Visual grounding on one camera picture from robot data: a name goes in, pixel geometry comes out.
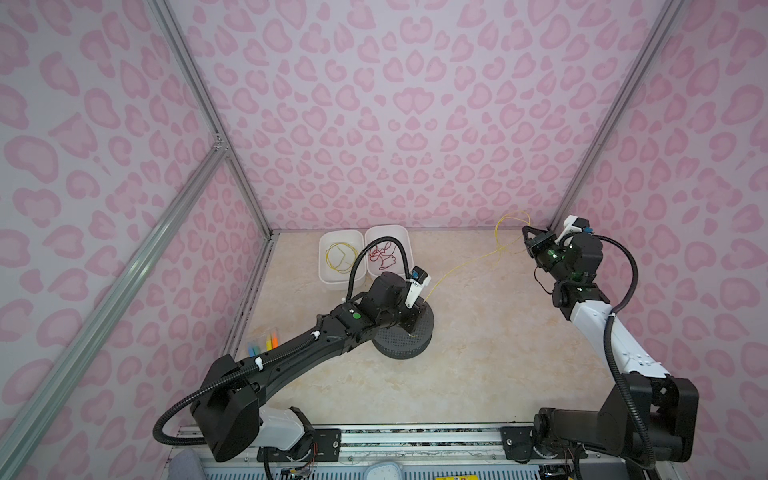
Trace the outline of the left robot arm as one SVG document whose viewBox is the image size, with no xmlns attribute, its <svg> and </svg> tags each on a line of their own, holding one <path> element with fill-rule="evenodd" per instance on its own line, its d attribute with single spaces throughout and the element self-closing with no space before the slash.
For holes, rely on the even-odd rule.
<svg viewBox="0 0 768 480">
<path fill-rule="evenodd" d="M 361 293 L 347 286 L 345 300 L 301 335 L 269 351 L 237 361 L 213 362 L 198 390 L 156 421 L 155 441 L 173 447 L 206 446 L 226 462 L 256 446 L 265 456 L 281 451 L 302 461 L 313 453 L 315 429 L 297 407 L 275 409 L 267 402 L 317 365 L 367 342 L 384 356 L 407 360 L 429 346 L 434 314 L 421 292 L 430 279 L 419 267 L 386 271 Z"/>
</svg>

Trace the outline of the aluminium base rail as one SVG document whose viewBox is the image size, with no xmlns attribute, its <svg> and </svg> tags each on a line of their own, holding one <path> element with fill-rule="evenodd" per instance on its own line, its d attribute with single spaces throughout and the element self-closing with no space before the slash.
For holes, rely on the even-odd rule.
<svg viewBox="0 0 768 480">
<path fill-rule="evenodd" d="M 652 471 L 595 451 L 535 447 L 529 423 L 319 425 L 319 441 L 291 462 L 264 461 L 251 446 L 218 463 L 204 447 L 172 449 L 164 479 L 684 479 L 683 467 Z"/>
</svg>

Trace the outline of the aluminium frame post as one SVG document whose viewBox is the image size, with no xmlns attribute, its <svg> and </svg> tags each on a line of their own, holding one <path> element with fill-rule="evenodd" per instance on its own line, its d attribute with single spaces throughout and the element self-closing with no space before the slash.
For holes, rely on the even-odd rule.
<svg viewBox="0 0 768 480">
<path fill-rule="evenodd" d="M 217 143 L 225 150 L 226 162 L 235 177 L 238 188 L 245 197 L 247 207 L 256 220 L 262 235 L 267 239 L 271 239 L 273 231 L 269 227 L 265 214 L 259 205 L 255 190 L 246 175 L 241 158 L 231 142 L 222 117 L 214 104 L 210 89 L 192 55 L 191 47 L 185 38 L 172 5 L 166 0 L 149 0 L 147 1 L 147 6 L 168 42 L 170 52 L 189 85 L 190 92 L 210 132 L 217 140 Z"/>
<path fill-rule="evenodd" d="M 638 51 L 627 75 L 621 81 L 618 92 L 613 98 L 605 117 L 599 122 L 596 134 L 583 155 L 575 175 L 564 192 L 561 202 L 555 210 L 548 227 L 558 230 L 574 206 L 581 188 L 585 185 L 589 174 L 600 159 L 608 140 L 620 124 L 621 118 L 627 111 L 633 97 L 636 95 L 644 78 L 651 70 L 656 59 L 675 32 L 677 25 L 684 16 L 689 1 L 664 1 L 649 33 Z"/>
</svg>

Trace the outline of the aluminium frame left post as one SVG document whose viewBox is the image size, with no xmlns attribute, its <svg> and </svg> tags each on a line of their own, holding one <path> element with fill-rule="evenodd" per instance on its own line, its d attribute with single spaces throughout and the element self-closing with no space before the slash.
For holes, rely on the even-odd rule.
<svg viewBox="0 0 768 480">
<path fill-rule="evenodd" d="M 259 205 L 255 190 L 246 175 L 241 158 L 231 142 L 222 117 L 214 104 L 210 89 L 192 55 L 191 47 L 185 38 L 172 5 L 166 0 L 149 0 L 147 1 L 147 6 L 168 42 L 170 52 L 189 85 L 190 92 L 210 132 L 217 140 L 217 143 L 225 150 L 226 162 L 235 177 L 238 188 L 245 197 L 247 207 L 256 220 L 262 235 L 267 239 L 271 239 L 273 231 L 269 227 L 265 214 Z"/>
</svg>

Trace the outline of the aluminium frame right post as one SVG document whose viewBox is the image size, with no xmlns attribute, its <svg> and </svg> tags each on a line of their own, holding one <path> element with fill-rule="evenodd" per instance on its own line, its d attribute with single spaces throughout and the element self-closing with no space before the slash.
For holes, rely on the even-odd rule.
<svg viewBox="0 0 768 480">
<path fill-rule="evenodd" d="M 583 155 L 575 175 L 564 192 L 561 202 L 555 210 L 548 227 L 558 230 L 574 206 L 581 188 L 585 185 L 589 174 L 600 159 L 608 140 L 620 124 L 621 118 L 627 111 L 633 97 L 636 95 L 644 78 L 651 70 L 656 59 L 675 32 L 677 25 L 684 16 L 689 1 L 664 1 L 649 33 L 638 51 L 627 75 L 621 81 L 618 92 L 613 98 L 605 117 L 599 122 L 596 134 Z"/>
</svg>

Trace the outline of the aluminium frame diagonal bar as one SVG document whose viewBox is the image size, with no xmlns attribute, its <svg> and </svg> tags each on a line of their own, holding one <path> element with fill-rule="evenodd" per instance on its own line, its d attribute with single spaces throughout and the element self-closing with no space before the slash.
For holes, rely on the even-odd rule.
<svg viewBox="0 0 768 480">
<path fill-rule="evenodd" d="M 21 473 L 227 155 L 226 146 L 211 148 L 20 410 L 2 437 L 3 479 Z"/>
</svg>

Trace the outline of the white plastic tray right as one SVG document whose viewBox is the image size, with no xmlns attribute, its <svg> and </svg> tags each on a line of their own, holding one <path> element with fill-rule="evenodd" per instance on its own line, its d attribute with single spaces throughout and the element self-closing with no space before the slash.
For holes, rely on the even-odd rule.
<svg viewBox="0 0 768 480">
<path fill-rule="evenodd" d="M 382 237 L 396 238 L 404 247 L 409 269 L 415 266 L 410 236 L 407 229 L 401 225 L 380 225 L 369 228 L 364 234 L 365 245 Z M 404 264 L 399 248 L 391 241 L 385 241 L 374 246 L 367 254 L 365 265 L 367 273 L 376 278 L 384 272 L 405 275 Z"/>
</svg>

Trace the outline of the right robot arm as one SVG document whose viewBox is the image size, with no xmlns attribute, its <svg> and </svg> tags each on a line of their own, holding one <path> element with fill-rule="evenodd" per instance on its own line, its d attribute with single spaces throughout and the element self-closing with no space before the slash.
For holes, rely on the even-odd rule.
<svg viewBox="0 0 768 480">
<path fill-rule="evenodd" d="M 525 225 L 528 255 L 553 279 L 553 306 L 600 355 L 613 387 L 600 409 L 542 408 L 527 438 L 506 438 L 506 456 L 528 463 L 534 456 L 570 454 L 580 461 L 587 451 L 610 455 L 639 470 L 659 462 L 685 463 L 693 454 L 699 392 L 692 381 L 673 376 L 620 322 L 639 284 L 638 263 L 621 242 L 593 232 L 576 218 L 561 235 Z M 611 304 L 596 282 L 603 248 L 617 248 L 630 267 L 629 287 Z"/>
</svg>

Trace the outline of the dark grey cable spool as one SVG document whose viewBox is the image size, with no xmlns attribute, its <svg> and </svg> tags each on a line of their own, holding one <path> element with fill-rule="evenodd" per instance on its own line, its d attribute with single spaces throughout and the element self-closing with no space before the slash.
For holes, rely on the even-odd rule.
<svg viewBox="0 0 768 480">
<path fill-rule="evenodd" d="M 380 330 L 373 338 L 374 347 L 384 356 L 395 360 L 412 359 L 423 353 L 431 343 L 434 329 L 434 312 L 422 298 L 416 301 L 418 308 L 415 328 L 408 333 L 400 326 Z"/>
</svg>

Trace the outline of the white plastic tray left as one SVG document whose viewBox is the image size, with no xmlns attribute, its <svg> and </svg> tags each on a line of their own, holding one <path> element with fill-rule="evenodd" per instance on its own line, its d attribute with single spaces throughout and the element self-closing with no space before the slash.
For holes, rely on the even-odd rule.
<svg viewBox="0 0 768 480">
<path fill-rule="evenodd" d="M 332 292 L 344 293 L 349 274 L 360 251 L 364 236 L 358 230 L 337 230 L 325 233 L 318 244 L 318 278 Z"/>
</svg>

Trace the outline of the white plastic tray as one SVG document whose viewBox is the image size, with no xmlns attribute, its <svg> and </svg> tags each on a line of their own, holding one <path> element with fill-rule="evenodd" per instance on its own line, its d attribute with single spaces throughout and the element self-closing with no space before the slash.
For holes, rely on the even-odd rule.
<svg viewBox="0 0 768 480">
<path fill-rule="evenodd" d="M 369 228 L 364 234 L 365 245 L 382 237 L 396 238 L 404 247 L 409 269 L 415 266 L 410 236 L 407 229 L 401 225 L 380 225 Z M 404 264 L 399 248 L 391 241 L 385 241 L 374 246 L 367 254 L 365 265 L 367 273 L 376 278 L 384 272 L 405 275 Z"/>
<path fill-rule="evenodd" d="M 332 292 L 344 293 L 349 274 L 360 251 L 364 236 L 358 230 L 337 230 L 325 233 L 318 244 L 318 278 Z"/>
</svg>

